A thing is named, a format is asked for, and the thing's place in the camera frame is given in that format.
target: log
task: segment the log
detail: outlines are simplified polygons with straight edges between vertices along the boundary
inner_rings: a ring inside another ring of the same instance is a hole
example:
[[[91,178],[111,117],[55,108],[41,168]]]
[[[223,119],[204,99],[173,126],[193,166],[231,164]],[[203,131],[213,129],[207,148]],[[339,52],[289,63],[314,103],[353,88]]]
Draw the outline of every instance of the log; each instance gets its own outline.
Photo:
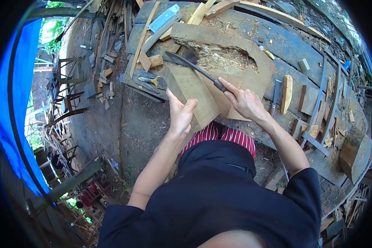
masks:
[[[357,182],[367,167],[371,151],[371,138],[358,128],[353,127],[348,133],[339,155],[339,164],[353,184]]]

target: wooden slat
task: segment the wooden slat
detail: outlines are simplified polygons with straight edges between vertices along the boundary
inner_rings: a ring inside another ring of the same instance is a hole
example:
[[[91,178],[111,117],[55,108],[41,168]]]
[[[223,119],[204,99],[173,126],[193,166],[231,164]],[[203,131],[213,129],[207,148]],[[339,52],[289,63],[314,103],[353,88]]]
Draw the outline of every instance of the wooden slat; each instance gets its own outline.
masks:
[[[156,2],[154,4],[154,7],[153,7],[153,10],[151,11],[150,15],[149,15],[149,18],[148,18],[148,21],[146,22],[146,25],[145,25],[145,28],[143,29],[142,31],[142,34],[140,36],[140,39],[139,39],[139,43],[138,43],[138,46],[136,47],[136,52],[135,52],[135,56],[134,56],[134,59],[132,60],[132,65],[131,65],[131,70],[130,70],[130,77],[132,78],[132,75],[134,74],[134,70],[135,70],[135,66],[136,66],[136,62],[138,61],[138,57],[139,57],[139,53],[141,52],[141,48],[142,48],[142,45],[144,43],[144,40],[145,40],[145,36],[146,36],[146,33],[148,31],[148,27],[154,17],[154,15],[156,14],[156,11],[159,7],[159,4],[160,2]]]

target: chisel handle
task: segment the chisel handle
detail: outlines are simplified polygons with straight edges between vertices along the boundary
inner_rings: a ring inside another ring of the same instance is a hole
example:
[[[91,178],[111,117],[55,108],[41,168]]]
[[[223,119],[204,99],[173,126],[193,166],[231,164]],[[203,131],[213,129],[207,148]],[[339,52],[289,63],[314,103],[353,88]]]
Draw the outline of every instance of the chisel handle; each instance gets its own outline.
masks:
[[[272,104],[271,107],[270,107],[270,109],[268,110],[268,112],[273,117],[274,114],[276,113],[276,105],[275,104]]]
[[[221,82],[219,82],[218,79],[215,79],[215,81],[213,82],[213,85],[215,87],[217,87],[220,91],[222,91],[223,93],[225,91],[229,91]]]

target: curved blade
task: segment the curved blade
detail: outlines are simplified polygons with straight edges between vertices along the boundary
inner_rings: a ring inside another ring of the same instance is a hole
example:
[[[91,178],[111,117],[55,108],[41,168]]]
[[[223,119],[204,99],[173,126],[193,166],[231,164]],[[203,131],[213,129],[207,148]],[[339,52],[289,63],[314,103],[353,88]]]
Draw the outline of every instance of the curved blade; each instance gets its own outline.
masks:
[[[188,61],[184,57],[181,57],[178,54],[174,54],[173,52],[169,52],[169,51],[165,51],[165,54],[170,59],[172,59],[175,63],[178,63],[178,64],[183,65],[183,66],[187,66],[187,67],[192,68],[192,69],[195,69],[196,71],[200,72],[201,74],[203,74],[204,76],[209,78],[209,80],[211,80],[212,82],[215,82],[215,78],[213,78],[211,75],[209,75],[204,70],[202,70],[201,68],[199,68],[198,66],[196,66],[192,62]]]

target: wooden stick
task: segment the wooden stick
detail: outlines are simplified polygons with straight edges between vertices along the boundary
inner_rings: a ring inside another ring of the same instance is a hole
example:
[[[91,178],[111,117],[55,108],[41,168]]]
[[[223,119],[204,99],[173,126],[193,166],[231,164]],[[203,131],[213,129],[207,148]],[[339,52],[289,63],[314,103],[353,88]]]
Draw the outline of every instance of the wooden stick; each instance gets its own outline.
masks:
[[[124,1],[124,38],[125,38],[125,53],[128,56],[128,30],[127,30],[127,2]]]
[[[149,15],[148,21],[146,22],[145,28],[143,29],[142,34],[140,36],[138,46],[136,47],[135,56],[134,56],[134,59],[132,60],[132,65],[131,65],[131,70],[130,70],[130,77],[131,78],[132,78],[132,75],[134,74],[136,62],[138,61],[139,53],[140,53],[140,50],[141,50],[142,45],[144,43],[145,36],[146,36],[147,31],[148,31],[148,27],[149,27],[154,15],[156,14],[156,11],[159,7],[159,4],[160,4],[160,2],[156,2],[154,4],[153,10],[151,11],[151,13]]]

